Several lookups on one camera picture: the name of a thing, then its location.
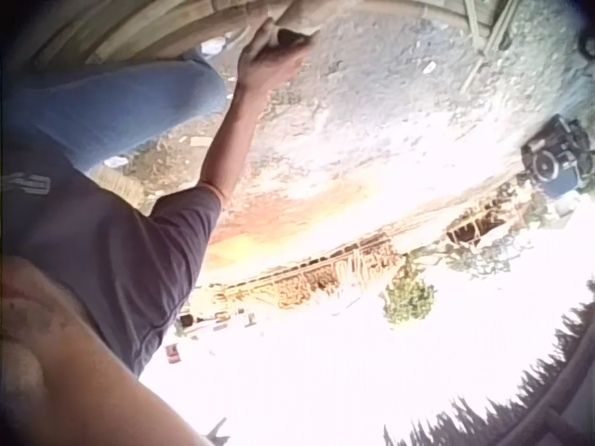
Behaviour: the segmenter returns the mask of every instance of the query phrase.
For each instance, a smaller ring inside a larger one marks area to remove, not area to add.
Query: forearm
[[[223,201],[230,199],[240,179],[266,101],[265,94],[236,88],[230,109],[206,153],[200,181],[219,192]]]

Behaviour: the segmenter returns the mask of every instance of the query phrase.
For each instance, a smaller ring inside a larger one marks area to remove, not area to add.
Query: stacked lumber
[[[362,0],[367,11],[411,15],[469,28],[469,0]],[[479,33],[489,34],[500,0],[474,0]],[[88,63],[174,59],[208,39],[278,19],[291,0],[55,0],[8,54],[5,70],[68,69]]]

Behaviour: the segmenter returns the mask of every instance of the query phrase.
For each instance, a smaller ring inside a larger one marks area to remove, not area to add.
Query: t-shirt sleeve
[[[215,192],[200,186],[167,195],[155,204],[149,219],[168,245],[169,258],[180,260],[171,271],[175,277],[170,282],[178,288],[175,295],[188,296],[196,284],[220,212],[221,202]]]

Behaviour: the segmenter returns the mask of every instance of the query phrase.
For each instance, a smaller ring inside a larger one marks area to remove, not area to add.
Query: green tree
[[[408,256],[384,296],[384,316],[390,323],[425,319],[434,305],[434,287],[419,277],[419,270]]]

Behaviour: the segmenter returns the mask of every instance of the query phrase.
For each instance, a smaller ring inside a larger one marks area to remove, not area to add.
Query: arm
[[[312,39],[303,39],[291,46],[271,47],[276,33],[274,22],[265,21],[242,52],[230,109],[205,157],[198,185],[211,189],[223,203],[242,174],[269,92],[299,70],[313,46]]]

